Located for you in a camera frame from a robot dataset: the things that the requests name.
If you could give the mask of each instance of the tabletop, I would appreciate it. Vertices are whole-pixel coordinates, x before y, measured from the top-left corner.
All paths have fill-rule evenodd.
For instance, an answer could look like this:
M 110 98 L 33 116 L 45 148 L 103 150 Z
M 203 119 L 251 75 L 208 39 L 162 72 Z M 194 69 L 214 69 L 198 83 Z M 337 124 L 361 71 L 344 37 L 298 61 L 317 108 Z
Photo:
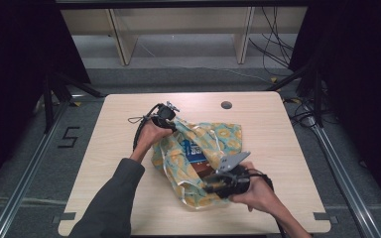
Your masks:
M 155 104 L 172 102 L 189 122 L 225 122 L 242 126 L 246 161 L 267 174 L 275 191 L 301 224 L 312 233 L 327 232 L 327 220 L 317 188 L 295 132 L 276 92 L 204 92 L 113 94 L 106 97 L 83 162 L 65 208 L 74 220 L 62 220 L 59 231 L 68 235 L 98 190 L 111 178 L 118 163 L 132 152 L 137 129 L 128 118 L 146 114 Z M 228 101 L 230 109 L 221 108 Z M 243 204 L 229 203 L 195 210 L 181 203 L 168 179 L 151 163 L 138 185 L 132 211 L 132 235 L 213 235 L 278 233 L 275 220 L 263 212 L 248 212 Z

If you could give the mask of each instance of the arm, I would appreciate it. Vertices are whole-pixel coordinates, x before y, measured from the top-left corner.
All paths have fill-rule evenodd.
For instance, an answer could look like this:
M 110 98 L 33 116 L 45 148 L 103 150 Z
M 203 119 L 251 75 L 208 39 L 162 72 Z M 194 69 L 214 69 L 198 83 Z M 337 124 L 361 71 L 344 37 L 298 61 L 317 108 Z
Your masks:
M 135 191 L 144 174 L 142 160 L 151 146 L 172 130 L 159 128 L 149 120 L 141 131 L 137 147 L 123 159 L 113 177 L 88 205 L 69 237 L 129 237 Z
M 247 169 L 254 169 L 252 163 L 245 163 L 243 166 Z M 245 193 L 231 195 L 229 199 L 246 204 L 249 211 L 256 209 L 270 213 L 290 237 L 311 237 L 262 178 L 252 177 L 249 189 Z

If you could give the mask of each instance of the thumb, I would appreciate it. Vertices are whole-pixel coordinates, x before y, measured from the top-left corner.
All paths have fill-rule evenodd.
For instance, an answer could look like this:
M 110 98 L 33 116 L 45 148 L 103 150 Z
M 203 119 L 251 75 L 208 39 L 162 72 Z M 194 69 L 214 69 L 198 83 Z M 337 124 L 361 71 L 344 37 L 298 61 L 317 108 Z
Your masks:
M 243 196 L 241 194 L 232 194 L 228 196 L 228 199 L 232 202 L 241 203 L 243 201 Z

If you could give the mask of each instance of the yellow patterned bag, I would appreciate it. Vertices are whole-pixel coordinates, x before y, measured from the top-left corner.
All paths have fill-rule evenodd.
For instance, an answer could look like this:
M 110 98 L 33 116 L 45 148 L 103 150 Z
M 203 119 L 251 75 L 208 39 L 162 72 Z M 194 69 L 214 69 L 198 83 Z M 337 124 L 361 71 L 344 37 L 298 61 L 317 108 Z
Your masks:
M 216 170 L 221 157 L 241 152 L 241 126 L 227 123 L 190 123 L 179 117 L 173 122 L 178 131 L 153 146 L 152 163 L 164 173 L 178 198 L 193 208 L 228 202 L 202 189 L 203 182 L 184 150 L 184 141 L 198 145 L 210 166 Z

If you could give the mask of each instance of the black cable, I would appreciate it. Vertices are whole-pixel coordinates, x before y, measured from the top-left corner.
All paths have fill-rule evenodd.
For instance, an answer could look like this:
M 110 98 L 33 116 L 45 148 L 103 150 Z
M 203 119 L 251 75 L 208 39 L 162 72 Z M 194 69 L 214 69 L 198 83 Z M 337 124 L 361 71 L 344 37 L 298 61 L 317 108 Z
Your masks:
M 260 178 L 262 178 L 267 183 L 267 185 L 271 188 L 271 190 L 274 191 L 274 186 L 272 185 L 272 181 L 270 178 L 268 178 L 267 175 L 263 174 L 262 172 L 260 172 L 256 169 L 248 169 L 247 171 L 256 172 L 256 174 L 246 175 L 247 177 L 260 177 Z M 286 238 L 286 232 L 284 231 L 283 227 L 281 226 L 281 224 L 278 222 L 277 219 L 275 219 L 275 221 L 277 222 L 278 230 L 280 231 L 281 237 Z
M 272 55 L 271 53 L 269 52 L 266 52 L 265 50 L 263 50 L 262 48 L 258 47 L 253 41 L 252 39 L 249 38 L 249 42 L 261 53 L 263 53 L 264 55 L 266 55 L 267 57 L 269 57 L 271 60 L 274 60 L 275 62 L 279 63 L 281 66 L 284 66 L 284 67 L 287 67 L 287 65 L 285 65 L 285 61 L 283 61 L 282 59 L 279 59 L 278 57 Z
M 288 75 L 284 75 L 284 74 L 278 74 L 278 73 L 271 72 L 271 71 L 268 70 L 267 67 L 265 66 L 265 53 L 267 52 L 269 43 L 270 43 L 270 42 L 273 42 L 273 41 L 271 40 L 271 37 L 272 37 L 273 35 L 274 35 L 275 38 L 278 40 L 278 44 L 279 44 L 279 46 L 280 46 L 280 51 L 282 52 L 282 54 L 283 54 L 283 47 L 282 47 L 282 44 L 280 43 L 280 38 L 277 36 L 277 34 L 275 34 L 274 27 L 271 25 L 271 22 L 270 22 L 268 16 L 266 15 L 264 8 L 261 7 L 261 9 L 262 9 L 262 12 L 264 13 L 265 19 L 267 20 L 268 25 L 270 26 L 270 29 L 271 29 L 270 36 L 269 36 L 269 38 L 267 38 L 268 41 L 267 41 L 267 44 L 265 45 L 265 49 L 260 50 L 259 47 L 257 48 L 261 53 L 264 53 L 264 54 L 262 55 L 262 65 L 263 65 L 264 69 L 265 69 L 268 73 L 270 73 L 271 75 L 288 76 Z M 274 8 L 274 16 L 275 16 L 275 18 L 274 18 L 274 19 L 275 19 L 275 20 L 274 20 L 274 25 L 276 26 L 276 25 L 277 25 L 277 10 L 276 10 L 275 8 Z M 289 64 L 287 63 L 287 59 L 285 58 L 284 54 L 283 54 L 283 58 L 284 58 L 284 60 L 279 59 L 278 57 L 275 57 L 275 59 L 279 59 L 279 61 L 281 62 L 280 65 L 282 65 L 283 67 L 289 67 Z
M 312 99 L 304 99 L 302 101 L 302 103 L 296 108 L 295 110 L 295 113 L 293 116 L 290 116 L 289 115 L 289 119 L 291 121 L 294 121 L 292 122 L 292 126 L 295 126 L 297 124 L 300 124 L 302 127 L 304 128 L 312 128 L 313 126 L 315 126 L 317 124 L 317 121 L 315 121 L 314 124 L 312 125 L 307 125 L 305 124 L 303 121 L 306 119 L 306 118 L 309 118 L 309 117 L 315 117 L 315 113 L 313 112 L 312 108 L 309 106 L 309 104 L 312 102 Z M 310 110 L 308 111 L 305 111 L 305 112 L 302 112 L 302 113 L 298 113 L 299 109 L 302 107 L 302 106 L 306 106 L 308 107 Z M 328 113 L 332 113 L 332 110 L 329 110 L 328 107 L 321 110 L 319 112 L 320 114 L 328 114 Z
M 309 106 L 309 104 L 311 103 L 312 99 L 310 100 L 307 100 L 306 102 L 304 102 L 304 105 L 306 105 L 308 108 L 310 108 L 310 111 L 313 111 L 312 108 Z M 323 115 L 323 114 L 328 114 L 328 113 L 332 113 L 333 110 L 330 109 L 330 105 L 329 105 L 329 102 L 327 101 L 327 97 L 323 97 L 322 98 L 322 103 L 324 104 L 325 106 L 325 109 L 321 110 L 320 113 Z M 321 117 L 320 118 L 323 122 L 326 122 L 328 124 L 333 124 L 333 125 L 338 125 L 339 124 L 339 121 L 336 119 L 336 121 L 328 121 L 326 120 L 325 118 Z
M 147 113 L 147 115 L 142 116 L 141 123 L 139 124 L 138 129 L 137 129 L 137 131 L 135 132 L 134 143 L 133 143 L 133 146 L 132 146 L 132 150 L 133 150 L 133 151 L 135 151 L 135 148 L 137 147 L 138 139 L 139 139 L 139 135 L 141 134 L 141 130 L 142 130 L 142 128 L 144 127 L 145 123 L 150 119 L 150 117 L 151 117 L 151 113 L 153 113 L 153 111 L 154 111 L 156 108 L 158 108 L 160 105 L 163 105 L 163 104 L 158 103 L 158 104 L 155 105 L 153 108 L 151 108 L 151 110 Z M 136 118 L 137 118 L 137 117 L 131 117 L 131 118 L 128 119 L 128 121 L 129 121 L 130 123 L 135 124 L 135 123 L 139 122 L 140 119 L 137 120 L 136 122 L 132 122 L 131 119 L 136 119 Z
M 136 124 L 136 123 L 140 122 L 143 118 L 144 118 L 144 116 L 142 116 L 142 117 L 130 117 L 130 118 L 128 118 L 128 122 L 131 124 Z
M 277 7 L 274 7 L 274 23 L 273 25 L 271 25 L 271 21 L 269 20 L 267 14 L 265 13 L 265 9 L 262 7 L 262 12 L 264 13 L 264 16 L 265 16 L 265 19 L 267 20 L 268 22 L 268 25 L 271 29 L 271 33 L 270 33 L 270 37 L 269 37 L 269 42 L 271 41 L 271 37 L 272 35 L 274 35 L 274 37 L 277 39 L 278 43 L 279 43 L 279 46 L 280 46 L 280 51 L 281 51 L 281 54 L 284 58 L 284 61 L 288 64 L 287 62 L 287 59 L 286 59 L 286 56 L 287 58 L 290 59 L 290 57 L 288 56 L 287 52 L 285 51 L 285 49 L 283 48 L 282 46 L 282 41 L 280 39 L 280 37 L 278 36 L 278 24 L 277 24 L 277 14 L 278 14 L 278 8 Z
M 268 38 L 263 34 L 261 33 L 261 36 L 264 37 L 266 40 L 268 40 Z M 275 45 L 279 45 L 280 43 L 278 42 L 275 42 L 273 40 L 271 40 L 272 43 L 274 43 Z M 284 43 L 284 42 L 281 42 L 281 44 L 283 44 L 283 47 L 284 48 L 287 48 L 288 50 L 292 51 L 294 48 L 292 46 L 289 46 L 288 44 Z

